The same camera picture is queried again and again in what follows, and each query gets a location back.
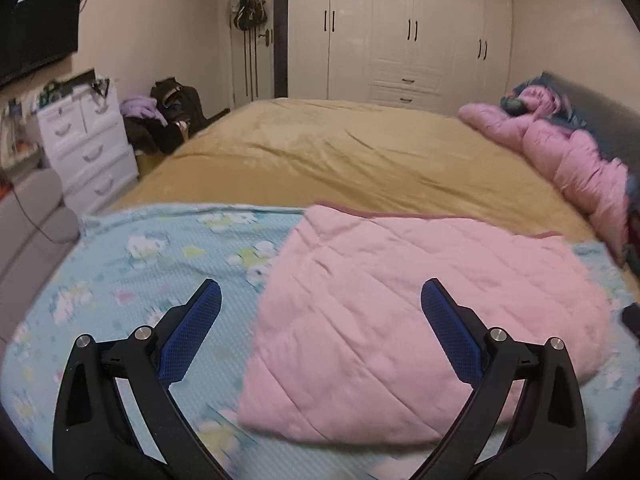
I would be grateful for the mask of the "pink quilted jacket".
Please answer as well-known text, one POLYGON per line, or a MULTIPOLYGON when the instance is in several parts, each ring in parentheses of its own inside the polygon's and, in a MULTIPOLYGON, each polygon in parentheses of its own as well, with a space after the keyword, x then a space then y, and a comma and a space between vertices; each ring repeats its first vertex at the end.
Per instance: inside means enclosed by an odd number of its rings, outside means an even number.
POLYGON ((430 278, 517 340, 561 338, 579 378, 608 358, 610 302, 561 237, 317 205, 260 296, 240 424, 300 442, 440 439, 471 389, 422 312, 430 278))

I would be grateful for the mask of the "purple clothes pile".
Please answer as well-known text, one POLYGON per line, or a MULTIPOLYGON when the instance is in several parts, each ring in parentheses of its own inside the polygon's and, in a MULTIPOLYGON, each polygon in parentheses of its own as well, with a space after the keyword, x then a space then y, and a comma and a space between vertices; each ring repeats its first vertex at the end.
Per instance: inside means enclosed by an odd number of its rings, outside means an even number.
POLYGON ((168 125, 166 118, 157 109, 157 99, 150 96, 132 96, 119 105, 122 116, 138 119, 154 119, 163 127, 168 125))

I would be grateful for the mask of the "hello kitty blue blanket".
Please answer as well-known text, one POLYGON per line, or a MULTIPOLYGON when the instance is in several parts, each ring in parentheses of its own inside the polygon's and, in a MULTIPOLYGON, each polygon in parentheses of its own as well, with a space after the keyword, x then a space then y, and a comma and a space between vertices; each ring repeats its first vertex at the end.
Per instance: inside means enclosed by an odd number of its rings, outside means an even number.
MULTIPOLYGON (((124 339, 185 304, 210 278, 221 289, 220 313, 170 394, 231 477, 410 477, 441 438, 405 445, 300 442, 239 422, 258 302, 308 209, 169 204, 85 218, 79 243, 17 325, 2 363, 2 405, 40 460, 52 460, 56 399, 77 337, 124 339)), ((563 238, 532 237, 544 235, 563 238)), ((596 460, 620 430, 639 385, 638 344, 620 322, 634 295, 603 244, 567 244, 611 305, 608 358, 593 376, 576 374, 588 457, 596 460)))

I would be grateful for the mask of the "white drawer chest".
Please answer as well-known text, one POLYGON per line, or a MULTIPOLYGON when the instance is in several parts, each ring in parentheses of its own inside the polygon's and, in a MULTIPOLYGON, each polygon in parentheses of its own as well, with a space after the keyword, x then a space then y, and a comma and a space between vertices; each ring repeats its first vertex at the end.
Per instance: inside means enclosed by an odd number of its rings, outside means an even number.
POLYGON ((138 183, 134 148, 110 78, 81 84, 36 110, 27 131, 61 179, 65 205, 79 217, 111 206, 138 183))

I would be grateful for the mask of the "tan bed sheet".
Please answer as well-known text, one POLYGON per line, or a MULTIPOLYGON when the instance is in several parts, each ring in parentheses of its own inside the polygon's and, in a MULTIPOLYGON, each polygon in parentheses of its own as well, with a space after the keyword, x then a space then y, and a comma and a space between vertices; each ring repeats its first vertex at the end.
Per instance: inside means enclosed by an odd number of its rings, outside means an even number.
POLYGON ((344 101, 235 110, 118 202, 227 203, 471 217, 518 234, 592 240, 590 224, 520 156, 456 118, 344 101))

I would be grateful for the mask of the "grey headboard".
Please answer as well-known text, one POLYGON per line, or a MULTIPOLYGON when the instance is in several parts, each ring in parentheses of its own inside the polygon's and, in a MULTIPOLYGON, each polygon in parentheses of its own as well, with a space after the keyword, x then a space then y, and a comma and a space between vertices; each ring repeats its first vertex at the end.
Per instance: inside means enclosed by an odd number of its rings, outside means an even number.
POLYGON ((541 78, 566 96, 579 119, 598 144, 607 160, 618 158, 630 174, 639 177, 640 117, 631 108, 599 92, 575 84, 554 73, 543 72, 541 78))

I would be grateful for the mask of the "pink crumpled duvet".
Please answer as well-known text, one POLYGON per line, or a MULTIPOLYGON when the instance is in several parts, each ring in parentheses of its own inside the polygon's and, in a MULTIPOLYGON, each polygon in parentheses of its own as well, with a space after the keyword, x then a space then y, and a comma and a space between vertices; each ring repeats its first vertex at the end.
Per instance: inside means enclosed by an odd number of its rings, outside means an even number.
POLYGON ((629 171, 608 159, 567 96, 537 78, 507 93, 497 105, 473 102, 458 118, 487 139, 522 155, 563 195, 605 242, 614 261, 629 248, 629 171))

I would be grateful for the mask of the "black bag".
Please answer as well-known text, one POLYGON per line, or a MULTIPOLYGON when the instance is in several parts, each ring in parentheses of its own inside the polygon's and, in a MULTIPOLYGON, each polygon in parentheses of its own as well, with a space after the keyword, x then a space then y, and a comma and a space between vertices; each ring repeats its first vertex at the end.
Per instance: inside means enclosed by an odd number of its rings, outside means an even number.
POLYGON ((151 96, 156 99, 156 107, 163 118, 170 124, 184 122, 189 136, 195 136, 208 126, 198 90, 180 84, 175 77, 157 81, 151 89, 151 96))

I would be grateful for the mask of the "white wardrobe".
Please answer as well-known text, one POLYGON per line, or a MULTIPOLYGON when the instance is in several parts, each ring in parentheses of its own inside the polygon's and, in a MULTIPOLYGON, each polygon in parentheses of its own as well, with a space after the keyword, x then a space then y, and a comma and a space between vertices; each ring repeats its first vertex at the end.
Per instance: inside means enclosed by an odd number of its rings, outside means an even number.
POLYGON ((457 113, 506 92, 512 0, 288 0, 288 94, 457 113))

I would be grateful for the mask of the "bags hanging on door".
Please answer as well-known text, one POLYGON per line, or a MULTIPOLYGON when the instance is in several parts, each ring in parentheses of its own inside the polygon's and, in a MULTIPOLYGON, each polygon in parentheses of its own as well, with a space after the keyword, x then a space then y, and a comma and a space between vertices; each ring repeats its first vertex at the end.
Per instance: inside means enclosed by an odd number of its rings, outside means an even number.
POLYGON ((232 24, 241 32, 248 32, 267 23, 266 0, 231 0, 232 24))

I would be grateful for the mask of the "black wall television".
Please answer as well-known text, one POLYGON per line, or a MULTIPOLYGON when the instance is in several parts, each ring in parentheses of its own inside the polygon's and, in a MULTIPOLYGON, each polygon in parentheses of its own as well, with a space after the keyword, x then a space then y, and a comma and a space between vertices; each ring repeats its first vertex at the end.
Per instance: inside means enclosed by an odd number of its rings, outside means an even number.
POLYGON ((23 0, 1 29, 1 87, 78 50, 81 0, 23 0))

